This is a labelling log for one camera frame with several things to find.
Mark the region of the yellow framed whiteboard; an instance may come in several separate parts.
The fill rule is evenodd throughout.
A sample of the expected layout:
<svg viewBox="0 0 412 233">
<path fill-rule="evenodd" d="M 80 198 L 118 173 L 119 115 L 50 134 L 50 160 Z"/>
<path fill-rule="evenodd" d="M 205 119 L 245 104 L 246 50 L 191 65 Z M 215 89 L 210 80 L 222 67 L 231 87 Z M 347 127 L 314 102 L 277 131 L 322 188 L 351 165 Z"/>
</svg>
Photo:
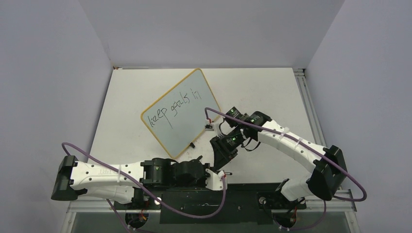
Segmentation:
<svg viewBox="0 0 412 233">
<path fill-rule="evenodd" d="M 158 98 L 140 119 L 167 155 L 178 158 L 219 116 L 205 108 L 221 110 L 210 85 L 199 68 L 191 71 Z"/>
</svg>

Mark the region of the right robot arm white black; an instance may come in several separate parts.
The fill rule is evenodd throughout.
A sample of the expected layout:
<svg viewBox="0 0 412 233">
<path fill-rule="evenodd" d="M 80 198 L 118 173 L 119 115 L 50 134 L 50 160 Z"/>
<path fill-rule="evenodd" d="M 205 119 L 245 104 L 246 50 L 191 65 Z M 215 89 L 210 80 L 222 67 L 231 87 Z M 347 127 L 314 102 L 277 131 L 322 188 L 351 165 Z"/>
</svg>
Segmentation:
<svg viewBox="0 0 412 233">
<path fill-rule="evenodd" d="M 214 170 L 233 160 L 238 154 L 238 147 L 245 141 L 254 140 L 291 157 L 310 173 L 300 179 L 286 179 L 278 186 L 275 202 L 279 207 L 287 208 L 295 200 L 306 196 L 314 195 L 325 201 L 335 197 L 347 170 L 340 148 L 311 143 L 260 111 L 248 115 L 232 107 L 223 117 L 232 131 L 210 140 Z"/>
</svg>

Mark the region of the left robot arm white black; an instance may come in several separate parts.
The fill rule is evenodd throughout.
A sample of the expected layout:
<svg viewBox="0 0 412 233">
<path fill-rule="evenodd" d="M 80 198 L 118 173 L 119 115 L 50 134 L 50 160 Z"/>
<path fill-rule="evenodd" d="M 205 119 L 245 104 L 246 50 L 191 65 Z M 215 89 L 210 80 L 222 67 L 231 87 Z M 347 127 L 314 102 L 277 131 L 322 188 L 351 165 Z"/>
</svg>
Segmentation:
<svg viewBox="0 0 412 233">
<path fill-rule="evenodd" d="M 210 177 L 210 164 L 200 158 L 177 162 L 154 158 L 132 164 L 114 165 L 114 169 L 65 156 L 59 166 L 51 199 L 71 201 L 79 196 L 111 199 L 133 209 L 144 205 L 145 196 L 133 181 L 149 191 L 181 187 L 205 187 Z"/>
</svg>

